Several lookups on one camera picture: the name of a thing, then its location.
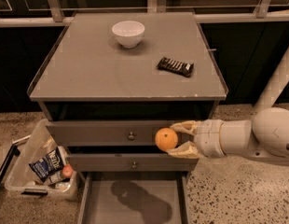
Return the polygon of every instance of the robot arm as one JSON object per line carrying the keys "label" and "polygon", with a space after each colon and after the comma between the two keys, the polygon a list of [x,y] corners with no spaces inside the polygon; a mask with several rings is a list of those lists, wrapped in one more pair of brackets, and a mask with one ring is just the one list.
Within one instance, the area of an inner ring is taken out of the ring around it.
{"label": "robot arm", "polygon": [[167,150],[176,158],[221,158],[229,155],[249,160],[289,164],[289,111],[269,108],[252,120],[175,123],[171,129],[193,135],[178,148]]}

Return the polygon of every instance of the drawer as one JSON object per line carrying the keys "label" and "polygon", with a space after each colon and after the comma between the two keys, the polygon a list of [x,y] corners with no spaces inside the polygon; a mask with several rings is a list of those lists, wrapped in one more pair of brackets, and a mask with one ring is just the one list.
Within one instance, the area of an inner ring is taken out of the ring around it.
{"label": "drawer", "polygon": [[190,224],[186,174],[88,173],[77,223]]}
{"label": "drawer", "polygon": [[70,154],[69,162],[78,172],[109,171],[192,171],[198,160],[177,159],[160,154]]}
{"label": "drawer", "polygon": [[[53,121],[47,126],[55,142],[65,147],[154,146],[155,134],[173,121]],[[179,143],[188,134],[178,133]]]}

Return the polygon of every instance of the gray tabletop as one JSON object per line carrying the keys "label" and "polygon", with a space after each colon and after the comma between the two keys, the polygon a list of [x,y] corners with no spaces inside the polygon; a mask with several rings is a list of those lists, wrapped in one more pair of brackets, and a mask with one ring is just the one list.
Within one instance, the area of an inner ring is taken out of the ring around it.
{"label": "gray tabletop", "polygon": [[[125,20],[144,24],[144,39],[124,49],[111,28]],[[169,57],[194,63],[191,77],[156,68]],[[219,78],[191,13],[76,14],[38,80],[33,101],[224,100]]]}

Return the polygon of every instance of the speckled floor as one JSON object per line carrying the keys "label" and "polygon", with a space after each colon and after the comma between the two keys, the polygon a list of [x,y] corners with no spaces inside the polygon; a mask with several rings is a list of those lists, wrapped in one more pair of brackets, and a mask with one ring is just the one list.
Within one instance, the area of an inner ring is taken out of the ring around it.
{"label": "speckled floor", "polygon": [[[289,109],[288,105],[279,105]],[[214,119],[250,119],[250,105],[220,105]],[[12,139],[28,135],[42,113],[0,114],[0,165]],[[76,201],[23,196],[0,187],[0,223],[76,223]],[[193,223],[289,223],[289,167],[240,157],[201,159],[189,178]]]}

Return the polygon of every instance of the black handle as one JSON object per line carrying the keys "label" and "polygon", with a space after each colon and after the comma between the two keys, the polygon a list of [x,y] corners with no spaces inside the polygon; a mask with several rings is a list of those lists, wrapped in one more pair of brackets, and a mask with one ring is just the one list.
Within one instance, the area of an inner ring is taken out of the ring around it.
{"label": "black handle", "polygon": [[0,168],[0,183],[2,182],[3,180],[3,177],[7,171],[7,168],[8,166],[10,165],[14,155],[15,156],[20,156],[20,151],[18,150],[17,146],[16,145],[12,145],[10,150],[8,151],[7,155],[6,155],[6,158]]}

